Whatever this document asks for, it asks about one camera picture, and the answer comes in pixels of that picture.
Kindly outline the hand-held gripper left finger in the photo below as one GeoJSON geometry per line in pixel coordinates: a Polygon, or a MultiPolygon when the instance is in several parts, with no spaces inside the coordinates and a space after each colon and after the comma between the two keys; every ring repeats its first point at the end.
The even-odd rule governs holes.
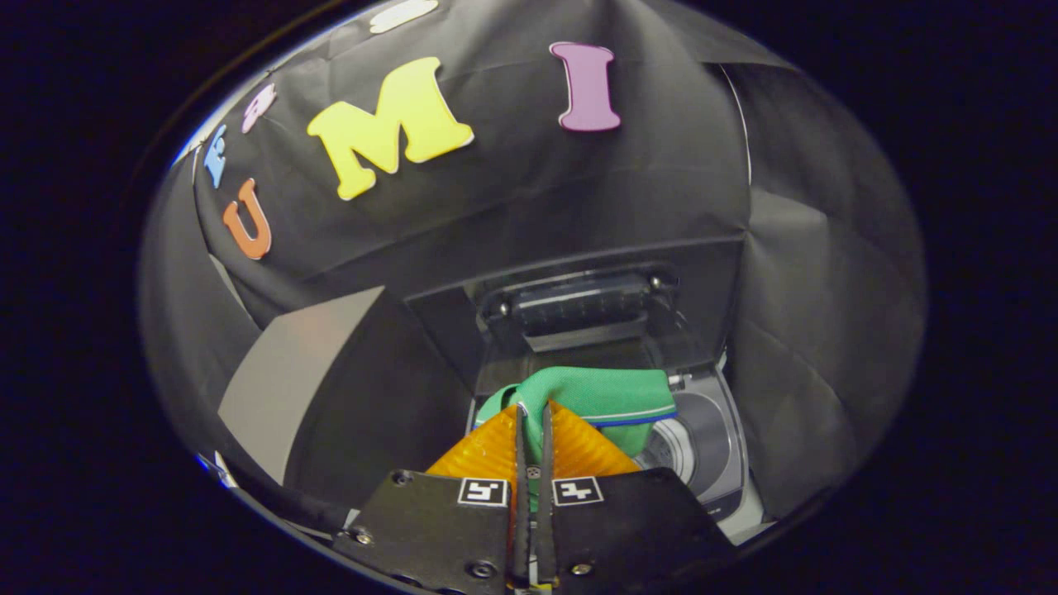
{"type": "Polygon", "coordinates": [[[333,549],[409,592],[507,594],[528,576],[530,489],[526,413],[491,419],[501,477],[452,477],[395,469],[383,477],[333,549]]]}

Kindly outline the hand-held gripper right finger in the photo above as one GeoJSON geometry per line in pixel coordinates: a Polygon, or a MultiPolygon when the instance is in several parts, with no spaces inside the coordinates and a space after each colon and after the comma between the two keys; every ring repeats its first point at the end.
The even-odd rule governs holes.
{"type": "Polygon", "coordinates": [[[736,547],[675,472],[558,477],[555,405],[541,415],[536,582],[553,594],[651,594],[729,565],[736,547]]]}

